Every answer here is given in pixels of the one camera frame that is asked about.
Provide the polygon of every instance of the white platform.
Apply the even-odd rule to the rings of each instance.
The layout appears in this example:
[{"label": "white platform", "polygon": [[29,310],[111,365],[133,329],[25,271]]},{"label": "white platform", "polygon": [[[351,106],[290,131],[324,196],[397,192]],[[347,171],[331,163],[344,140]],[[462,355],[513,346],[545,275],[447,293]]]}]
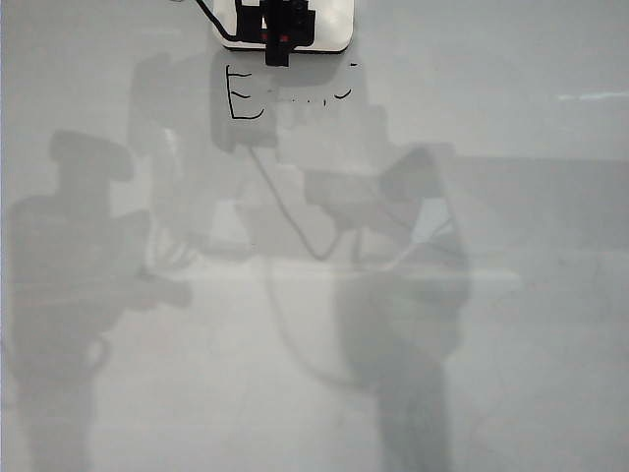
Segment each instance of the white platform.
[{"label": "white platform", "polygon": [[624,472],[628,16],[5,0],[3,471]]}]

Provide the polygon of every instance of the black object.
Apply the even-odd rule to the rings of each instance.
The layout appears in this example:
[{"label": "black object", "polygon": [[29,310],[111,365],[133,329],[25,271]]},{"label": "black object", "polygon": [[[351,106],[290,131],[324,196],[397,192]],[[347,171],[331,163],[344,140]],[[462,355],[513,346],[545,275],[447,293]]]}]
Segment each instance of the black object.
[{"label": "black object", "polygon": [[265,44],[267,66],[288,67],[288,56],[296,47],[315,42],[315,11],[309,10],[308,0],[260,0],[259,6],[235,0],[236,34],[227,32],[203,0],[196,1],[228,41]]}]

